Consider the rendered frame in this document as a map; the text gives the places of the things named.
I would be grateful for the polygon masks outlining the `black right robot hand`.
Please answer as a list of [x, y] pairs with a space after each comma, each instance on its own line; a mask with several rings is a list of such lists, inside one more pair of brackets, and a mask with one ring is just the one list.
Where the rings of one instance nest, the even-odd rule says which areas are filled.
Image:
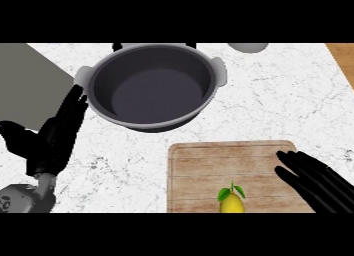
[[275, 156], [287, 167], [274, 172], [293, 188], [315, 213], [354, 213], [354, 186], [314, 157], [297, 151], [278, 151]]

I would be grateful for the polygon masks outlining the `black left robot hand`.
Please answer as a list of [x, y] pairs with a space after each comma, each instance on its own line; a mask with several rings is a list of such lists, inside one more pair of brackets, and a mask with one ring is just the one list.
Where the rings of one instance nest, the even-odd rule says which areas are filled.
[[0, 135], [9, 153], [26, 160], [26, 175], [57, 175], [66, 168], [86, 111], [82, 87], [73, 85], [54, 117], [36, 133], [12, 121], [0, 121]]

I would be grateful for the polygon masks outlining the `yellow lemon with leaves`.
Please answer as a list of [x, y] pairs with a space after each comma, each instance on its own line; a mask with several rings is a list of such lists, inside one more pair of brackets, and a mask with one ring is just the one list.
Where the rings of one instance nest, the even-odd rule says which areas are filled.
[[241, 200], [244, 199], [244, 192], [240, 186], [229, 184], [228, 188], [218, 191], [216, 201], [219, 203], [221, 213], [243, 213], [244, 206]]

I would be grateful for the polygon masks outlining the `wooden cutting board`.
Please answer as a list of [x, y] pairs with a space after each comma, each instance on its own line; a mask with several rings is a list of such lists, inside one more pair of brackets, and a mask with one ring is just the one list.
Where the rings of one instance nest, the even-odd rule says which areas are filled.
[[167, 149], [166, 211], [216, 212], [218, 191], [241, 187], [247, 213], [311, 213], [280, 180], [277, 151], [294, 151], [287, 140], [176, 143]]

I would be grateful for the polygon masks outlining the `grey cooking pot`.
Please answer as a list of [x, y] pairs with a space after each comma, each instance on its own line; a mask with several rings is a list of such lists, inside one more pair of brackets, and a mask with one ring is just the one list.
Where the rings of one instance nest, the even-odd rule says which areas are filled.
[[110, 123], [163, 132], [191, 121], [227, 83], [224, 61], [184, 43], [116, 43], [73, 83]]

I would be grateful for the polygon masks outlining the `flat grey panel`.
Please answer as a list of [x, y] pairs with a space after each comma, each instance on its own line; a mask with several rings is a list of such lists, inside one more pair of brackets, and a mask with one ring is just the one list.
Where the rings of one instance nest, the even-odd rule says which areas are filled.
[[0, 43], [0, 121], [38, 130], [55, 114], [73, 78], [24, 43]]

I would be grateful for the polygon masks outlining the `brown wooden surface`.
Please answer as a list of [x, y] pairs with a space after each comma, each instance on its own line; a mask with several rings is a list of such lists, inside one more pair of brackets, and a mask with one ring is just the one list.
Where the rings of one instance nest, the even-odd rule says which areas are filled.
[[354, 43], [327, 43], [325, 47], [354, 89]]

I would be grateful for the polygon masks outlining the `pale grey round object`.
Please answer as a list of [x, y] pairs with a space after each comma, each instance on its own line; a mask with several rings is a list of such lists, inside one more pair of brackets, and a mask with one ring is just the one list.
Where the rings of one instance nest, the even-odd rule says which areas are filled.
[[268, 44], [266, 43], [229, 43], [228, 46], [241, 53], [258, 53], [266, 48]]

